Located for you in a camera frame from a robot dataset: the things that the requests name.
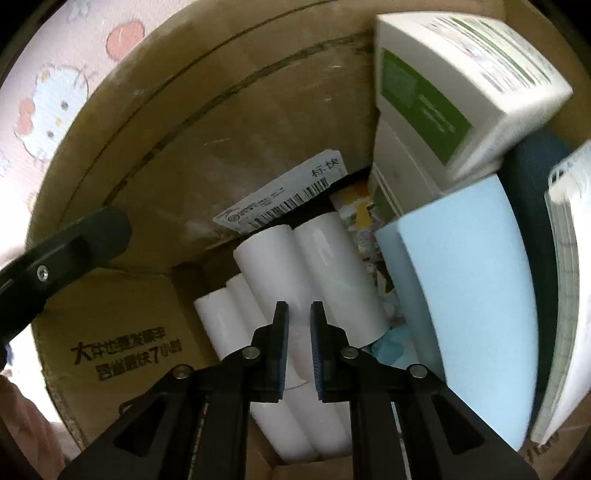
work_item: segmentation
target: pink fabric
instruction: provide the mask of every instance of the pink fabric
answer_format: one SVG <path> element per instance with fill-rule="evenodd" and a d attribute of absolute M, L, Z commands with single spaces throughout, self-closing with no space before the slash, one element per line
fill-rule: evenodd
<path fill-rule="evenodd" d="M 192 1 L 69 0 L 27 45 L 0 88 L 0 268 L 24 245 L 47 167 L 88 97 Z"/>

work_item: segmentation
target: cardboard box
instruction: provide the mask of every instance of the cardboard box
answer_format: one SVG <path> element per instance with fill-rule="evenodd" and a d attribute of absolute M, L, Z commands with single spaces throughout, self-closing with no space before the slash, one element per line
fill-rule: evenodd
<path fill-rule="evenodd" d="M 591 80 L 539 12 L 511 1 L 508 22 L 524 31 L 541 22 L 547 33 L 531 31 L 535 45 L 574 86 L 553 128 L 580 144 L 591 133 L 581 107 Z M 88 100 L 49 168 L 29 232 L 31 244 L 103 204 L 124 210 L 134 232 L 124 255 L 60 292 L 35 321 L 48 389 L 82 446 L 172 363 L 216 362 L 191 302 L 237 273 L 238 234 L 216 224 L 217 214 L 324 150 L 338 150 L 349 173 L 371 165 L 375 16 L 408 9 L 505 16 L 502 0 L 200 0 L 146 38 Z M 325 205 L 311 207 L 293 214 Z M 98 365 L 143 346 L 75 365 L 79 342 L 159 327 L 160 342 L 182 345 L 165 361 L 121 375 L 111 365 L 102 381 Z M 252 426 L 248 478 L 300 478 L 300 468 L 275 469 L 278 462 Z"/>
<path fill-rule="evenodd" d="M 564 77 L 505 23 L 474 15 L 381 15 L 376 102 L 442 190 L 543 126 L 569 98 Z"/>

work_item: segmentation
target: cardboard wall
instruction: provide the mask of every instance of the cardboard wall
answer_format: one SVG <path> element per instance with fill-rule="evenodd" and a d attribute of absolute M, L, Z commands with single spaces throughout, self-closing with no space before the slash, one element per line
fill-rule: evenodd
<path fill-rule="evenodd" d="M 167 272 L 235 235 L 212 218 L 302 161 L 372 161 L 375 15 L 504 17 L 502 0 L 200 0 L 134 50 L 89 99 L 39 194 L 29 241 L 100 205 L 134 237 L 116 265 Z"/>

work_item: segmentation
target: paper roll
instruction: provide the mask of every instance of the paper roll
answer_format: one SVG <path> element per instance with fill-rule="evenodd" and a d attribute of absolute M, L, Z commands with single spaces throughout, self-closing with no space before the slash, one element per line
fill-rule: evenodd
<path fill-rule="evenodd" d="M 251 337 L 228 289 L 221 288 L 195 300 L 195 308 L 220 360 L 251 344 Z"/>
<path fill-rule="evenodd" d="M 228 289 L 222 288 L 195 300 L 195 308 L 220 359 L 250 345 L 251 336 Z M 285 402 L 251 403 L 251 413 L 286 462 L 311 461 L 318 455 Z"/>
<path fill-rule="evenodd" d="M 283 393 L 283 399 L 310 440 L 312 447 L 324 458 L 349 455 L 351 435 L 332 403 L 318 400 L 312 382 Z"/>
<path fill-rule="evenodd" d="M 284 462 L 312 462 L 318 457 L 284 401 L 251 403 L 251 414 Z"/>
<path fill-rule="evenodd" d="M 326 299 L 329 323 L 332 320 L 344 329 L 356 347 L 369 345 L 386 333 L 386 312 L 339 214 L 320 215 L 300 225 L 294 234 Z"/>
<path fill-rule="evenodd" d="M 239 274 L 232 277 L 226 283 L 227 289 L 232 294 L 232 298 L 234 299 L 238 310 L 242 314 L 242 318 L 245 320 L 246 329 L 248 331 L 249 336 L 252 338 L 255 330 L 259 327 L 263 327 L 269 323 L 265 315 L 263 314 L 261 308 L 259 307 L 258 303 L 248 283 L 246 283 L 246 279 L 244 275 Z M 287 356 L 287 367 L 285 369 L 285 388 L 294 388 L 301 384 L 305 383 L 305 380 L 302 380 L 298 374 L 296 373 L 293 367 L 293 360 L 290 356 Z"/>
<path fill-rule="evenodd" d="M 310 306 L 324 300 L 315 285 L 291 228 L 278 225 L 253 235 L 234 250 L 234 258 L 266 318 L 275 304 L 289 305 L 289 354 L 300 378 L 314 381 Z"/>

